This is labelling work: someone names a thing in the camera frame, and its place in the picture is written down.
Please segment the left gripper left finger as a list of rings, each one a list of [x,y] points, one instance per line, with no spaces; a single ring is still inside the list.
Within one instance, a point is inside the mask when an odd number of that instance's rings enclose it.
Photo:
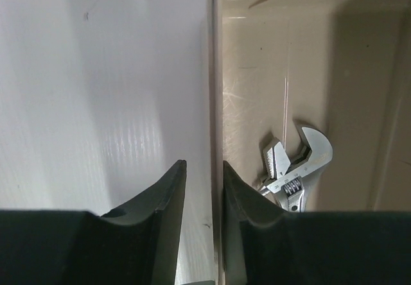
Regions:
[[[1,211],[2,284],[173,284],[187,163],[108,213]]]

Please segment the beige toolbox with smoky lid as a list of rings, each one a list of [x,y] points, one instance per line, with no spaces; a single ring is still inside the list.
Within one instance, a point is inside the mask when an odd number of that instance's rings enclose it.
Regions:
[[[410,213],[410,0],[211,0],[212,199],[225,281],[223,165],[257,192],[263,149],[308,125],[333,158],[304,212]]]

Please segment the red-handled adjustable wrench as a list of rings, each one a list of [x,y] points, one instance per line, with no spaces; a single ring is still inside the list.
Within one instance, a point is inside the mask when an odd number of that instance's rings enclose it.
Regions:
[[[299,125],[297,131],[302,146],[293,159],[277,138],[263,149],[267,175],[258,190],[263,196],[272,194],[275,203],[289,212],[306,210],[312,189],[333,158],[332,145],[321,131],[308,125]]]

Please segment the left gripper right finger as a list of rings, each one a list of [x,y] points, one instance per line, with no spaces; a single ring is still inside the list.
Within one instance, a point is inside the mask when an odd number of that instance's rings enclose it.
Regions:
[[[409,212],[288,212],[223,165],[227,284],[409,284]]]

